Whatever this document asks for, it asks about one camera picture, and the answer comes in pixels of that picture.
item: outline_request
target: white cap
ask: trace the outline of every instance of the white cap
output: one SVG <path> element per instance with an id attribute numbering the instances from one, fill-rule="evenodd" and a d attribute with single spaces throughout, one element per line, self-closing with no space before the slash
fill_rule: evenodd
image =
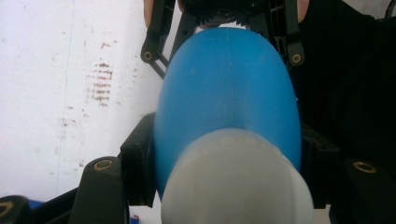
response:
<path id="1" fill-rule="evenodd" d="M 279 149 L 239 129 L 191 143 L 162 203 L 163 224 L 309 224 L 314 214 L 307 185 Z"/>

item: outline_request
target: blue egg-shaped object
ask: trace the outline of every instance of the blue egg-shaped object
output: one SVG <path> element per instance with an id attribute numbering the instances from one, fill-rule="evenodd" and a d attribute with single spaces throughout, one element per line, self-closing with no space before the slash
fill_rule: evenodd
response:
<path id="1" fill-rule="evenodd" d="M 237 28 L 192 36 L 166 71 L 154 123 L 160 197 L 185 147 L 225 128 L 262 136 L 299 170 L 300 121 L 287 69 L 267 40 Z"/>

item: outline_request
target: white wall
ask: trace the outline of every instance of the white wall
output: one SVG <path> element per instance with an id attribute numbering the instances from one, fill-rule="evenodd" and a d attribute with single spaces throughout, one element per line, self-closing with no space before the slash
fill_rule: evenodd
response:
<path id="1" fill-rule="evenodd" d="M 0 0 L 0 197 L 47 201 L 118 154 L 161 88 L 140 60 L 145 35 L 142 0 Z M 159 211 L 132 215 L 160 223 Z"/>

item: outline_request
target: black fabric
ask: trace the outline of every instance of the black fabric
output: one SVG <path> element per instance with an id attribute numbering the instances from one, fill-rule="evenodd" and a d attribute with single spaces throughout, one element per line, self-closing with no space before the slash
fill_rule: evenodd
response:
<path id="1" fill-rule="evenodd" d="M 340 0 L 311 0 L 305 62 L 290 76 L 301 119 L 396 178 L 396 18 L 376 21 Z"/>

